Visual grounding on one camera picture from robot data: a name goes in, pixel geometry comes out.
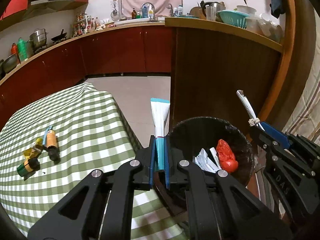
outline green plastic bottle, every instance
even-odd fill
[[[27,59],[27,46],[26,42],[20,37],[18,41],[18,54],[20,58],[20,62],[22,63]]]

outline chrome faucet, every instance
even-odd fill
[[[170,17],[175,17],[175,15],[173,13],[173,7],[172,7],[171,3],[169,3],[169,6],[167,7],[167,9],[170,9]]]
[[[155,6],[153,5],[153,3],[151,3],[151,2],[145,2],[144,4],[142,4],[141,5],[141,10],[142,10],[142,7],[144,6],[144,5],[146,5],[146,4],[151,4],[151,7],[152,7],[152,10],[153,10],[153,21],[156,21],[156,8],[155,8]]]

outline countertop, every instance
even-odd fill
[[[207,21],[207,20],[200,20],[200,19],[181,18],[181,17],[166,17],[164,22],[163,21],[161,21],[161,22],[143,22],[143,23],[132,23],[132,24],[116,26],[116,27],[107,28],[107,29],[100,30],[100,31],[94,31],[92,33],[87,33],[87,34],[63,41],[59,44],[53,45],[53,46],[39,52],[38,54],[32,56],[31,58],[29,58],[28,60],[24,61],[19,66],[17,66],[14,70],[12,70],[10,73],[8,73],[2,80],[0,80],[0,85],[3,82],[5,82],[12,74],[14,74],[20,68],[24,67],[26,64],[28,64],[32,60],[36,59],[37,57],[41,56],[42,54],[44,54],[52,49],[55,49],[59,46],[62,46],[68,42],[72,42],[72,41],[81,39],[83,37],[95,35],[98,33],[108,32],[108,31],[112,31],[112,30],[118,30],[118,29],[130,28],[130,27],[138,27],[138,26],[153,26],[153,25],[162,25],[162,26],[167,26],[167,27],[197,28],[197,29],[205,29],[205,30],[223,32],[223,33],[232,34],[232,35],[236,35],[236,36],[248,39],[248,40],[255,41],[257,43],[260,43],[262,45],[270,47],[276,51],[279,51],[280,53],[283,52],[283,47],[279,43],[276,43],[275,41],[272,41],[272,40],[270,40],[264,36],[261,36],[259,34],[256,34],[256,33],[253,33],[253,32],[238,28],[238,27],[234,27],[234,26],[231,26],[228,24],[219,23],[219,22],[212,22],[212,21]]]

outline floor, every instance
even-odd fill
[[[112,94],[143,147],[148,147],[155,134],[150,98],[170,100],[170,77],[100,77],[86,82]]]

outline kitchen sink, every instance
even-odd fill
[[[156,17],[156,22],[164,22],[165,17]],[[125,21],[115,22],[117,26],[120,25],[127,25],[127,24],[134,24],[134,23],[145,23],[145,22],[152,22],[150,18],[140,18],[140,19],[131,19]]]

